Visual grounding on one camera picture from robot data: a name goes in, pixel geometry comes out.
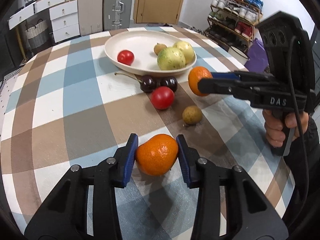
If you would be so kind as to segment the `person's right hand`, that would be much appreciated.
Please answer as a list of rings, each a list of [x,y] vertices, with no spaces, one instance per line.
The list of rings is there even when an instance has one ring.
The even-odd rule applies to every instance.
[[[297,120],[294,113],[290,113],[286,116],[284,123],[275,118],[272,115],[271,110],[263,110],[263,117],[265,120],[264,127],[266,129],[266,139],[273,147],[281,147],[286,139],[286,135],[283,132],[284,126],[288,128],[294,128],[295,133],[292,140],[297,139],[300,134],[297,126]]]

